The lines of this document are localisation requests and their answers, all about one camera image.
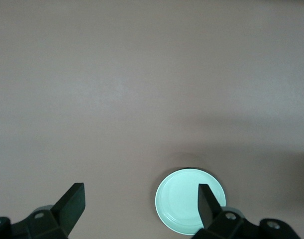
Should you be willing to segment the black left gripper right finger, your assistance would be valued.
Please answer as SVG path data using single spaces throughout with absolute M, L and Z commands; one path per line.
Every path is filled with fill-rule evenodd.
M 287 223 L 262 219 L 258 225 L 249 222 L 234 209 L 220 206 L 208 184 L 198 187 L 198 212 L 204 226 L 194 239 L 299 239 Z

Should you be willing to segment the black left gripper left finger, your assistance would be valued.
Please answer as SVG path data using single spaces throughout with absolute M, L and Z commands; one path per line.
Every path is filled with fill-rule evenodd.
M 0 217 L 0 239 L 67 239 L 86 207 L 84 183 L 75 183 L 54 204 L 17 223 Z

